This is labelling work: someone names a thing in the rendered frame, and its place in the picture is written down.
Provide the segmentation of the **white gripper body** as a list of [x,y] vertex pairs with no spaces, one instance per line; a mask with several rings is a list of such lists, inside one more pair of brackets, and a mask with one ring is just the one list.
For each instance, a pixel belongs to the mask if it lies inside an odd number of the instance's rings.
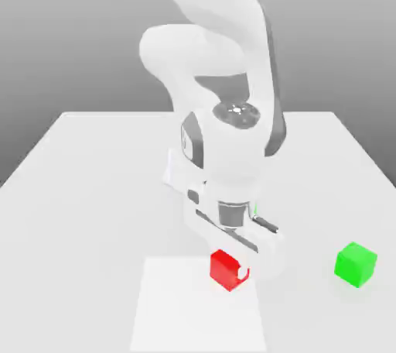
[[244,216],[244,225],[236,230],[225,230],[214,224],[189,199],[183,204],[186,224],[206,240],[214,252],[223,250],[236,259],[244,268],[283,269],[284,236],[280,231],[273,233]]

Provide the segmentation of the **small red cube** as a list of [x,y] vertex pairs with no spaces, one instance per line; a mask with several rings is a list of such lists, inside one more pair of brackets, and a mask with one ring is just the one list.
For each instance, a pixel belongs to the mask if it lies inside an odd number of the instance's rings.
[[231,292],[250,276],[250,269],[243,271],[241,264],[225,251],[218,249],[210,255],[210,277],[225,290]]

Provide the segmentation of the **small green cube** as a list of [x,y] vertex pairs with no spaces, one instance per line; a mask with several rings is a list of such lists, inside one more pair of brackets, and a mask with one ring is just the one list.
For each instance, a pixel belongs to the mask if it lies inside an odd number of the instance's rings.
[[361,288],[373,275],[377,253],[351,242],[337,253],[334,274],[350,285]]

